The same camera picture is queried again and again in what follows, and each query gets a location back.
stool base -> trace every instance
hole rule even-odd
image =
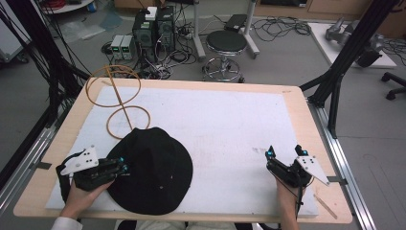
[[[236,78],[238,82],[245,82],[242,74],[239,72],[239,65],[224,56],[212,58],[203,66],[202,71],[204,73],[203,81],[206,77],[210,77],[216,81],[232,81]]]

rolling stool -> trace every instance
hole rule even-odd
[[[202,67],[203,81],[208,76],[217,81],[232,81],[239,77],[238,83],[244,83],[245,78],[239,72],[238,64],[228,59],[228,56],[237,56],[247,47],[247,41],[242,34],[231,31],[216,31],[206,38],[210,51],[218,53],[221,57],[212,58]]]

human hand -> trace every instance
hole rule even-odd
[[[299,188],[292,188],[275,176],[277,181],[278,202],[282,229],[299,229],[296,221],[296,204]]]
[[[89,208],[95,199],[106,190],[114,181],[100,185],[97,189],[86,192],[76,187],[75,181],[72,181],[71,190],[65,207],[60,212],[61,217],[77,219],[81,212]]]

sleeve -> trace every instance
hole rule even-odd
[[[51,230],[81,230],[83,225],[71,218],[59,217],[55,220]]]

black bucket hat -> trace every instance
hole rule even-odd
[[[180,142],[159,127],[134,128],[107,155],[119,157],[128,173],[107,191],[120,206],[144,215],[164,215],[179,206],[193,173],[192,159]]]

